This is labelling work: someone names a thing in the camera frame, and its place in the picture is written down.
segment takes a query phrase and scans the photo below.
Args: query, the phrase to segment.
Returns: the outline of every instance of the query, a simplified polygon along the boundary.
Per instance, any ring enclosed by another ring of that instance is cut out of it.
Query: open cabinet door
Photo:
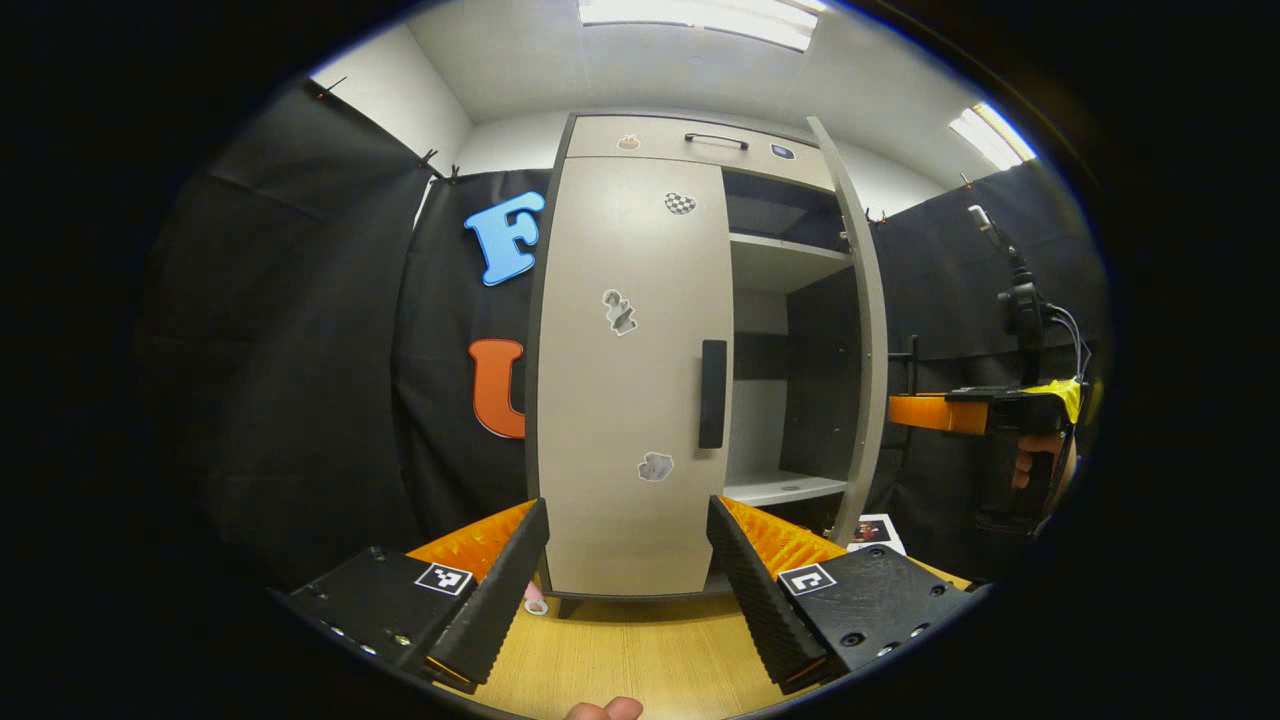
[[[858,277],[858,318],[863,341],[859,359],[858,425],[854,432],[852,460],[849,464],[849,484],[845,486],[845,497],[831,530],[831,541],[844,547],[852,539],[858,518],[867,505],[872,477],[876,474],[876,461],[879,457],[888,404],[888,332],[884,323],[884,288],[881,284],[879,261],[876,259],[872,231],[863,215],[863,204],[854,190],[854,181],[849,176],[840,149],[818,118],[806,119],[818,138],[818,146],[836,186],[836,199],[845,219],[845,232],[854,256],[854,273]]]

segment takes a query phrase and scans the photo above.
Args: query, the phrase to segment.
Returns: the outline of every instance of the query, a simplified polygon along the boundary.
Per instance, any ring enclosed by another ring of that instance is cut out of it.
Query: blue letter f
[[[476,231],[476,237],[480,238],[480,250],[484,251],[486,265],[484,284],[495,286],[534,266],[534,256],[521,252],[516,240],[524,241],[525,245],[538,243],[538,223],[529,213],[520,213],[515,222],[507,224],[507,215],[520,210],[536,213],[545,206],[543,196],[530,191],[481,210],[462,223],[463,227]]]

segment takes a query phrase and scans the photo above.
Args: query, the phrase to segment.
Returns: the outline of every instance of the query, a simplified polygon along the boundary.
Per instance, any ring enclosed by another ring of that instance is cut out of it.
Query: yellow tape
[[[1047,386],[1025,387],[1023,392],[1050,392],[1062,398],[1066,406],[1066,416],[1074,425],[1080,419],[1080,383],[1071,380],[1053,380]]]

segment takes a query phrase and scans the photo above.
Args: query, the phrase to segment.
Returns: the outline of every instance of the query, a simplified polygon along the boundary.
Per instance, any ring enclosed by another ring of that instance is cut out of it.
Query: drawer handle
[[[716,140],[727,140],[730,142],[736,142],[739,147],[741,147],[742,150],[750,147],[750,145],[748,145],[745,140],[737,140],[736,137],[724,137],[723,135],[707,135],[703,132],[686,132],[685,142],[692,142],[695,137],[714,137]]]

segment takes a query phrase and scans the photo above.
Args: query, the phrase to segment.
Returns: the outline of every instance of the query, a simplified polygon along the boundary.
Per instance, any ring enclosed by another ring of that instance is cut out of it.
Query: pink object
[[[547,601],[543,600],[543,591],[538,589],[532,580],[529,580],[529,587],[525,588],[525,610],[530,615],[547,615]]]

